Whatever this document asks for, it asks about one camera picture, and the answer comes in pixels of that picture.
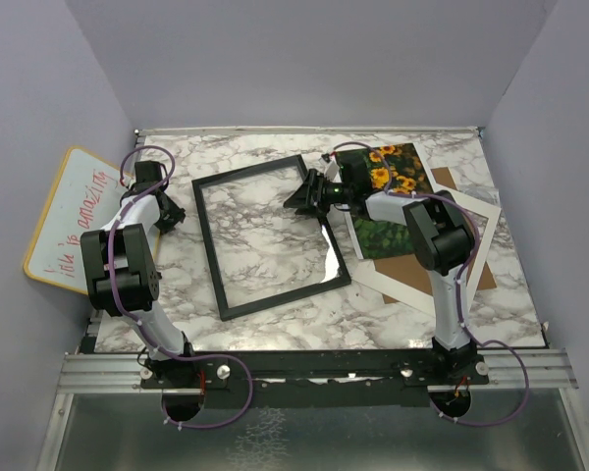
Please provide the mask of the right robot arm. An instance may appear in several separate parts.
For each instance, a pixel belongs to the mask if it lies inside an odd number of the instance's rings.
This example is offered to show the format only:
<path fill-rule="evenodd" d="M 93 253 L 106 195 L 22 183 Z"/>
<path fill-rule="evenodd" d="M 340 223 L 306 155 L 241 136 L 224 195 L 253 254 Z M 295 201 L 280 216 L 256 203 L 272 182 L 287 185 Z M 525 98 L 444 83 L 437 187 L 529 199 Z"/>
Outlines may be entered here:
<path fill-rule="evenodd" d="M 478 231 L 470 227 L 465 211 L 446 190 L 400 193 L 392 191 L 390 183 L 376 188 L 352 165 L 337 168 L 337 182 L 317 170 L 308 171 L 283 206 L 309 217 L 326 216 L 332 207 L 340 206 L 353 216 L 407 228 L 433 292 L 432 349 L 437 355 L 431 360 L 431 371 L 439 382 L 454 383 L 477 354 L 477 342 L 467 331 L 464 313 L 467 270 L 479 244 Z"/>

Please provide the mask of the white mat board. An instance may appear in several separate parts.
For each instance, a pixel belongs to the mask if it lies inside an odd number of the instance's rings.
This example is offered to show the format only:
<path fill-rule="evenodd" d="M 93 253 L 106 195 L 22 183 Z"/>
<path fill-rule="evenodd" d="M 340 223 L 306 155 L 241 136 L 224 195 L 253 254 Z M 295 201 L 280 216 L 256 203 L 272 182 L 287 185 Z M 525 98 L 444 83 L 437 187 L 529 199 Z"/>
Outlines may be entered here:
<path fill-rule="evenodd" d="M 476 257 L 480 234 L 468 219 L 468 211 L 460 206 L 449 190 L 440 188 L 403 209 L 414 253 L 426 270 L 434 299 L 434 313 L 443 311 L 455 318 L 457 306 L 467 302 L 467 275 Z M 372 282 L 360 283 L 362 269 L 370 268 L 372 260 L 361 260 L 352 274 L 359 284 L 373 289 Z"/>

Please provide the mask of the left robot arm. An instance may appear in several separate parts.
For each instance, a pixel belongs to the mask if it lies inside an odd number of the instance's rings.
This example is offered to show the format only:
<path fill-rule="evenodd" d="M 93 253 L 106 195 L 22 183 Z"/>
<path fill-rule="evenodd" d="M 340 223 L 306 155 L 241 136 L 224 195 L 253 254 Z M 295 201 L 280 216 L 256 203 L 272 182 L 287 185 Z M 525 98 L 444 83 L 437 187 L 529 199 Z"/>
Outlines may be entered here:
<path fill-rule="evenodd" d="M 182 388 L 196 378 L 187 336 L 175 327 L 158 302 L 161 279 L 148 234 L 170 232 L 186 212 L 165 193 L 165 167 L 139 162 L 136 181 L 121 198 L 112 220 L 80 237 L 87 293 L 92 306 L 128 324 L 144 343 L 149 359 L 165 361 L 163 375 Z"/>

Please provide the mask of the sunflower photo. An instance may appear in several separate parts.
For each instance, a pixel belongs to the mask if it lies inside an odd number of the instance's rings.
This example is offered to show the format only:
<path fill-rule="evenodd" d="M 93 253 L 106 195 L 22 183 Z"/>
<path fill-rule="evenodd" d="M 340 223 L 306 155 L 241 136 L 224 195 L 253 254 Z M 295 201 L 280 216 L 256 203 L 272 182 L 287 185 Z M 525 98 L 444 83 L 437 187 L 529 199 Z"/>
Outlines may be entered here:
<path fill-rule="evenodd" d="M 412 143 L 371 146 L 348 141 L 332 149 L 352 200 L 345 204 L 358 258 L 377 260 L 414 252 L 403 209 L 433 192 L 431 172 Z"/>

